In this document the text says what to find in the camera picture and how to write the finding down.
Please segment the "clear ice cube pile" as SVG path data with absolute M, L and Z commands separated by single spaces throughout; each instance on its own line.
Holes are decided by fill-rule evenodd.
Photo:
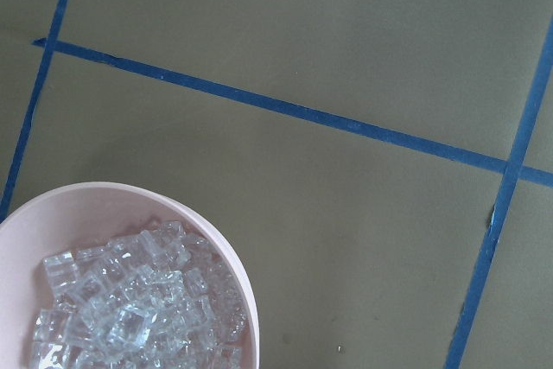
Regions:
M 238 368 L 247 313 L 228 265 L 179 221 L 45 258 L 32 368 Z

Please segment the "pink plastic bowl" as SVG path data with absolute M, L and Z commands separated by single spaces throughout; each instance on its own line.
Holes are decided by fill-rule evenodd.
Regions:
M 241 341 L 244 368 L 257 368 L 260 333 L 256 300 L 237 253 L 207 219 L 155 192 L 114 182 L 84 182 L 48 191 L 16 209 L 1 224 L 1 366 L 24 368 L 35 315 L 53 297 L 41 266 L 44 257 L 102 245 L 157 221 L 181 221 L 203 235 L 232 271 L 246 304 Z

